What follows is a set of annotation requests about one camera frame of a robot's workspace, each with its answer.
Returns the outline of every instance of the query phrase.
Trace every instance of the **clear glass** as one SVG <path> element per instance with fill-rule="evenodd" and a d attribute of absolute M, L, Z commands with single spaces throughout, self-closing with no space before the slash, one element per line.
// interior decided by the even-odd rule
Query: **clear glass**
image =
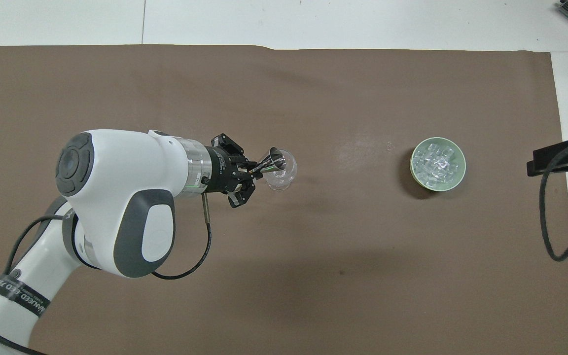
<path fill-rule="evenodd" d="M 273 167 L 280 169 L 264 173 L 263 176 L 266 184 L 271 189 L 284 191 L 291 185 L 297 175 L 297 161 L 295 161 L 295 157 L 293 157 L 290 151 L 284 149 L 279 149 L 278 151 L 284 159 L 284 164 L 273 164 Z"/>

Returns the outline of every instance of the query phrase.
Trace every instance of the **metal rod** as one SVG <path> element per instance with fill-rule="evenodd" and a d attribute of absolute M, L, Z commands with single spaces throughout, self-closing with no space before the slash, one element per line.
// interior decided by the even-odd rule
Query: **metal rod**
<path fill-rule="evenodd" d="M 207 203 L 207 194 L 201 193 L 201 200 L 203 200 L 203 216 L 205 216 L 205 223 L 210 222 L 210 205 Z"/>

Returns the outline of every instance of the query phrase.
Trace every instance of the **black label band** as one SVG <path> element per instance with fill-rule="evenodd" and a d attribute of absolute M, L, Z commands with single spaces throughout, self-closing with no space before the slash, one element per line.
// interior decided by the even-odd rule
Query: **black label band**
<path fill-rule="evenodd" d="M 50 300 L 10 275 L 0 275 L 0 295 L 41 317 Z"/>

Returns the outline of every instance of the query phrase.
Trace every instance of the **ice cube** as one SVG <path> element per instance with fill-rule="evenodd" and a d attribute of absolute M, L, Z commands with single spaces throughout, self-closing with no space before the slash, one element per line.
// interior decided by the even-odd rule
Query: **ice cube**
<path fill-rule="evenodd" d="M 450 146 L 445 146 L 440 151 L 440 154 L 442 156 L 446 157 L 447 159 L 451 159 L 451 157 L 453 156 L 454 153 L 455 153 L 455 150 L 453 148 L 450 148 Z"/>
<path fill-rule="evenodd" d="M 413 153 L 413 159 L 412 159 L 413 168 L 415 168 L 416 166 L 422 163 L 423 157 L 424 157 L 424 151 L 418 150 L 415 151 L 415 153 Z"/>
<path fill-rule="evenodd" d="M 435 159 L 436 157 L 437 154 L 435 154 L 435 151 L 426 151 L 426 153 L 424 153 L 424 155 L 422 156 L 422 160 L 429 161 Z"/>
<path fill-rule="evenodd" d="M 433 171 L 431 172 L 431 175 L 433 175 L 433 177 L 436 179 L 443 179 L 447 173 L 448 171 L 440 169 L 439 167 L 435 167 L 435 169 L 433 169 Z"/>
<path fill-rule="evenodd" d="M 415 174 L 415 177 L 420 180 L 421 182 L 426 182 L 428 181 L 428 174 L 425 173 L 424 171 L 419 171 Z"/>
<path fill-rule="evenodd" d="M 428 180 L 426 184 L 424 184 L 428 188 L 436 189 L 439 183 L 436 180 Z"/>
<path fill-rule="evenodd" d="M 457 173 L 457 171 L 459 169 L 460 169 L 460 166 L 457 163 L 451 163 L 448 166 L 449 173 Z"/>
<path fill-rule="evenodd" d="M 425 173 L 427 174 L 432 174 L 433 170 L 435 170 L 435 163 L 433 163 L 432 160 L 428 160 L 426 163 L 424 163 L 424 165 L 422 166 L 422 170 L 424 170 Z"/>
<path fill-rule="evenodd" d="M 433 160 L 433 164 L 435 164 L 435 166 L 440 169 L 446 169 L 449 166 L 448 159 L 446 159 L 446 157 L 444 156 L 435 158 L 435 160 Z"/>
<path fill-rule="evenodd" d="M 431 144 L 428 145 L 428 148 L 426 148 L 426 150 L 431 151 L 432 153 L 435 153 L 435 154 L 439 154 L 440 146 L 438 144 L 431 143 Z"/>

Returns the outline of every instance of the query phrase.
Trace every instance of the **metal jigger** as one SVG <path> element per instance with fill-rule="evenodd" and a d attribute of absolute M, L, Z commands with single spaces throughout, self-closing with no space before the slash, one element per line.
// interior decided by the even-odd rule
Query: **metal jigger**
<path fill-rule="evenodd" d="M 297 162 L 288 150 L 272 147 L 250 173 L 259 171 L 275 191 L 287 189 L 297 175 Z"/>

